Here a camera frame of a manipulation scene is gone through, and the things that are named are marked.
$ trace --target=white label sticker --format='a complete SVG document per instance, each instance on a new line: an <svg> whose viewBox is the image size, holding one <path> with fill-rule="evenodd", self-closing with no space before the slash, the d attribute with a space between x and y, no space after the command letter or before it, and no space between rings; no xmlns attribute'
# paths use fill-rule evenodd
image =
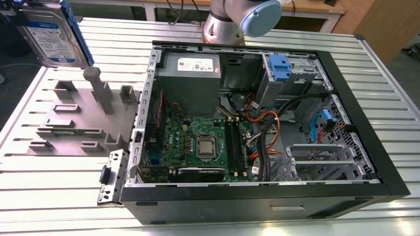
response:
<svg viewBox="0 0 420 236"><path fill-rule="evenodd" d="M51 24L54 27L49 28L45 28L41 23L29 25L34 26L26 28L45 56L55 62L73 62L74 57L65 41L59 38L61 31L55 24Z"/></svg>
<svg viewBox="0 0 420 236"><path fill-rule="evenodd" d="M177 70L211 72L211 59L179 58L177 59Z"/></svg>
<svg viewBox="0 0 420 236"><path fill-rule="evenodd" d="M257 173L259 173L259 168L255 166L251 166L250 173L257 175Z"/></svg>
<svg viewBox="0 0 420 236"><path fill-rule="evenodd" d="M250 105L253 106L253 108L255 108L255 109L257 109L258 104L257 104L255 102L253 102L253 101L251 101Z"/></svg>

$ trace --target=hard drive on table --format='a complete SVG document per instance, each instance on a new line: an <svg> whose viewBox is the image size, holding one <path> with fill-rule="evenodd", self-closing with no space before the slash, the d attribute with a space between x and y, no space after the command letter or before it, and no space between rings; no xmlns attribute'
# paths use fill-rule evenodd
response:
<svg viewBox="0 0 420 236"><path fill-rule="evenodd" d="M99 182L142 224L334 218L409 195L327 52L173 42Z"/></svg>
<svg viewBox="0 0 420 236"><path fill-rule="evenodd" d="M1 0L0 14L15 25L45 67L93 65L65 0Z"/></svg>

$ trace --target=cpu socket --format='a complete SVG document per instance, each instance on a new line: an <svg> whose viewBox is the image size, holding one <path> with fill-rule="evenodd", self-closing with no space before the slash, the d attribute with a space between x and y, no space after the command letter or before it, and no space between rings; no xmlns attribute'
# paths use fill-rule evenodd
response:
<svg viewBox="0 0 420 236"><path fill-rule="evenodd" d="M195 137L195 157L202 162L209 162L215 158L215 136L197 135Z"/></svg>

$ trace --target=ram slot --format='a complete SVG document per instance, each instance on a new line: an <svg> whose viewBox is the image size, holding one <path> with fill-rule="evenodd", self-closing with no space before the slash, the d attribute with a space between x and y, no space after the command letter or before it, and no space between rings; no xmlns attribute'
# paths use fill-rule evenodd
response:
<svg viewBox="0 0 420 236"><path fill-rule="evenodd" d="M241 132L238 130L238 122L234 121L231 124L231 135L233 135L233 145L234 145L234 171L242 173L245 171L243 164L243 153L242 153L242 139Z"/></svg>
<svg viewBox="0 0 420 236"><path fill-rule="evenodd" d="M234 147L233 147L233 136L231 136L231 122L226 121L223 123L223 137L225 137L225 146L227 154L227 169L229 174L234 173Z"/></svg>

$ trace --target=metal plate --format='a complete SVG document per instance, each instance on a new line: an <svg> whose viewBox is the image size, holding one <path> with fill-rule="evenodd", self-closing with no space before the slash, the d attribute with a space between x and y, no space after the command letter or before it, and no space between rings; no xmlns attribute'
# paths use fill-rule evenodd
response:
<svg viewBox="0 0 420 236"><path fill-rule="evenodd" d="M187 24L167 26L159 22L83 18L79 25L94 66L99 67L101 79L109 82L110 89L121 85L131 85L135 90L142 88L151 40L201 42L199 28ZM77 88L89 87L78 69L42 68L0 133L0 231L86 235L97 229L97 234L127 236L159 236L167 232L182 236L420 234L418 111L366 46L351 35L285 30L273 30L246 44L331 52L345 79L358 88L353 93L411 195L374 204L334 220L142 227L123 207L95 207L97 180L106 156L25 155L35 127L55 98L50 91L55 81L73 80Z"/></svg>

